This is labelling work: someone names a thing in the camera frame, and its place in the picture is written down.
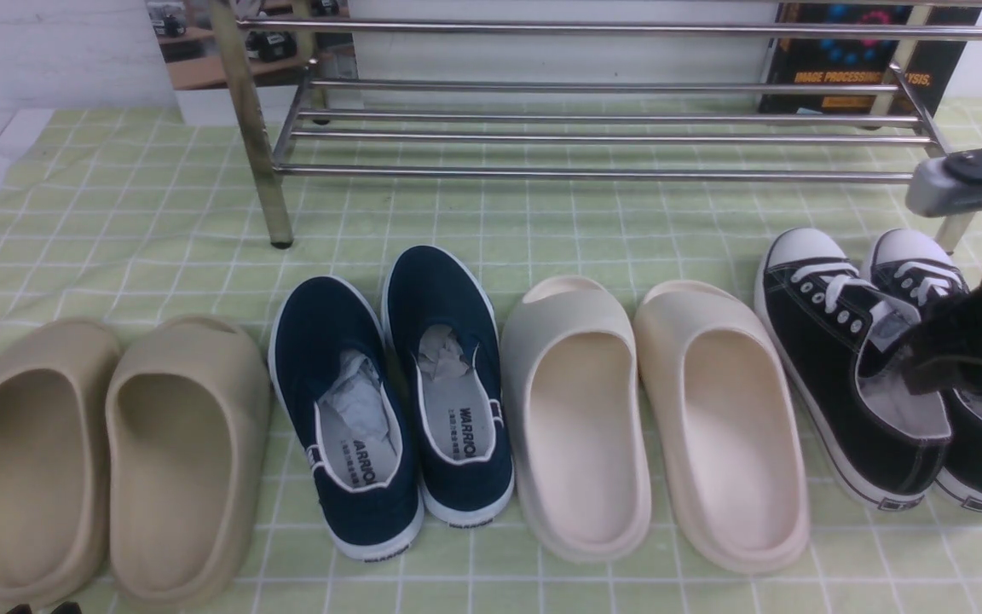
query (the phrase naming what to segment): shoe tongue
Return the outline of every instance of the shoe tongue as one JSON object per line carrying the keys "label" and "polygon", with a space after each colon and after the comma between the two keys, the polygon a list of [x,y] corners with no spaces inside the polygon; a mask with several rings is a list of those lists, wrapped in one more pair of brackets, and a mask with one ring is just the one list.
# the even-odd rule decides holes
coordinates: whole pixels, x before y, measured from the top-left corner
{"label": "shoe tongue", "polygon": [[904,332],[915,325],[910,314],[898,310],[898,306],[888,300],[878,300],[869,308],[869,329],[862,342],[861,358],[858,361],[858,377],[868,378],[879,374],[904,347],[901,339]]}

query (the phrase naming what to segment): beige slide sandal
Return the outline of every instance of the beige slide sandal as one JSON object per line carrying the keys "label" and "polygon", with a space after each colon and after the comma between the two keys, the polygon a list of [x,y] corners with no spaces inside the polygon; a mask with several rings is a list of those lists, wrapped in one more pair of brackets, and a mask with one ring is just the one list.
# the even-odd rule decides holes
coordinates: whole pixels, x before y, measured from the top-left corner
{"label": "beige slide sandal", "polygon": [[268,438],[268,370],[240,327],[172,319],[109,385],[110,559],[126,597],[195,604],[241,567]]}
{"label": "beige slide sandal", "polygon": [[627,555],[650,527],[650,472],[624,308],[586,277],[551,277],[510,314],[502,354],[529,527],[572,562]]}
{"label": "beige slide sandal", "polygon": [[810,539],[806,469],[760,320],[717,287],[671,281],[644,296],[635,339],[687,539],[742,574],[794,563]]}
{"label": "beige slide sandal", "polygon": [[0,356],[0,606],[44,606],[108,547],[102,411],[120,345],[95,320],[40,327]]}

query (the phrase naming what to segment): shoe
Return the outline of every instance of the shoe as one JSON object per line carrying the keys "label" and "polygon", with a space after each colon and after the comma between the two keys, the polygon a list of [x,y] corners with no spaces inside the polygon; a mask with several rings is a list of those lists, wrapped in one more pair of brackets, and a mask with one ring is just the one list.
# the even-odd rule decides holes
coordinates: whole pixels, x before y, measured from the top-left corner
{"label": "shoe", "polygon": [[224,590],[256,524],[272,394],[249,334],[180,316],[128,347],[108,386],[109,566],[126,599]]}
{"label": "shoe", "polygon": [[670,281],[639,303],[635,343],[687,540],[737,574],[794,563],[810,543],[806,466],[760,319],[717,287]]}
{"label": "shoe", "polygon": [[[923,315],[944,296],[969,291],[962,272],[938,242],[910,229],[889,230],[878,237],[863,262],[862,277]],[[950,390],[942,398],[954,440],[936,482],[951,501],[982,512],[982,391]]]}
{"label": "shoe", "polygon": [[622,304],[586,277],[551,277],[514,307],[502,349],[529,527],[569,562],[627,556],[650,528],[650,471]]}
{"label": "shoe", "polygon": [[365,297],[322,276],[287,297],[268,350],[328,533],[339,552],[363,562],[406,551],[424,522],[416,450],[387,380],[382,338]]}
{"label": "shoe", "polygon": [[756,276],[756,315],[856,501],[899,512],[922,501],[950,443],[939,394],[908,393],[897,343],[919,311],[858,279],[826,234],[792,229]]}
{"label": "shoe", "polygon": [[83,318],[0,355],[0,606],[59,601],[105,559],[104,407],[119,359],[116,335]]}
{"label": "shoe", "polygon": [[452,527],[487,524],[514,490],[491,300],[452,253],[431,246],[397,258],[381,300],[412,398],[426,509]]}

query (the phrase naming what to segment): navy slip-on shoe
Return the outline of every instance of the navy slip-on shoe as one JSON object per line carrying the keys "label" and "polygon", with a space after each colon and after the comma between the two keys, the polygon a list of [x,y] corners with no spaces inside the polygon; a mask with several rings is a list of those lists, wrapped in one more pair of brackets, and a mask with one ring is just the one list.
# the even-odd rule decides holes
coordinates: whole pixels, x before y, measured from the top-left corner
{"label": "navy slip-on shoe", "polygon": [[408,380],[426,508],[453,527],[487,524],[514,490],[491,300],[452,253],[431,246],[397,258],[381,300]]}
{"label": "navy slip-on shoe", "polygon": [[424,521],[416,448],[365,297],[338,277],[303,282],[280,307],[268,363],[339,552],[367,562],[404,552]]}

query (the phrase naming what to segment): canvas shoe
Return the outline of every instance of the canvas shoe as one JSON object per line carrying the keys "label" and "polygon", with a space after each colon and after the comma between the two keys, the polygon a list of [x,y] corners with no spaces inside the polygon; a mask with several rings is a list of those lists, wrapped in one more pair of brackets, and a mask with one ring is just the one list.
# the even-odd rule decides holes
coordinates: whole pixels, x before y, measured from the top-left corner
{"label": "canvas shoe", "polygon": [[367,562],[404,552],[424,504],[370,304],[338,277],[305,281],[278,312],[268,362],[339,552]]}
{"label": "canvas shoe", "polygon": [[426,508],[453,527],[487,524],[514,490],[491,300],[452,253],[431,246],[397,258],[381,299],[408,380]]}
{"label": "canvas shoe", "polygon": [[913,396],[900,377],[904,346],[896,341],[919,311],[858,279],[840,247],[815,229],[772,242],[755,308],[843,489],[888,512],[919,504],[950,442],[942,399]]}
{"label": "canvas shoe", "polygon": [[[940,299],[969,292],[962,272],[938,242],[910,229],[878,237],[863,262],[862,277],[913,304],[924,317]],[[950,390],[942,398],[954,440],[936,482],[951,501],[982,512],[982,391]]]}

